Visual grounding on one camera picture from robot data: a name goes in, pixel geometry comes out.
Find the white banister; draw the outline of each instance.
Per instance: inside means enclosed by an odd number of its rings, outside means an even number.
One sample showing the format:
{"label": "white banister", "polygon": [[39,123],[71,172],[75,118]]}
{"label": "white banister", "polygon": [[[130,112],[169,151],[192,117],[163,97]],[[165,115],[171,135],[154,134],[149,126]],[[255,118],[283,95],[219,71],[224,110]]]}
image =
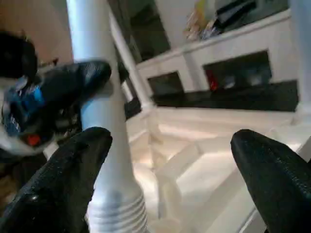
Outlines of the white banister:
{"label": "white banister", "polygon": [[291,0],[292,19],[299,50],[299,97],[295,123],[311,124],[311,1]]}
{"label": "white banister", "polygon": [[113,70],[110,84],[81,109],[83,129],[104,127],[113,137],[88,206],[90,232],[143,233],[147,223],[144,197],[133,175],[121,85],[109,25],[109,5],[107,0],[67,0],[67,5],[74,60],[105,59]]}

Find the white trim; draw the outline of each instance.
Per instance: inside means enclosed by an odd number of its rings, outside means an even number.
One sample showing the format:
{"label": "white trim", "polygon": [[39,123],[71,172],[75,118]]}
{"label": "white trim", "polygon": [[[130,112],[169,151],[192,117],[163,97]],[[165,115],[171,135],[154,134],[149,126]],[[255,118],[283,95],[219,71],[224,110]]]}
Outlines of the white trim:
{"label": "white trim", "polygon": [[185,92],[208,90],[203,65],[266,50],[273,83],[297,79],[298,59],[292,35],[291,11],[246,25],[203,42],[188,43],[137,65],[148,96],[148,79],[178,72]]}

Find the pole base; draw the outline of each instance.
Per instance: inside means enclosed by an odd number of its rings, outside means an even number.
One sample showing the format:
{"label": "pole base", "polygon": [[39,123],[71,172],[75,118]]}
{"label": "pole base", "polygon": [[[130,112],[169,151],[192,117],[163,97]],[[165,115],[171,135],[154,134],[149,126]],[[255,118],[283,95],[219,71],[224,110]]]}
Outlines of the pole base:
{"label": "pole base", "polygon": [[147,214],[144,195],[134,181],[129,186],[114,187],[94,195],[88,205],[90,233],[145,233]]}

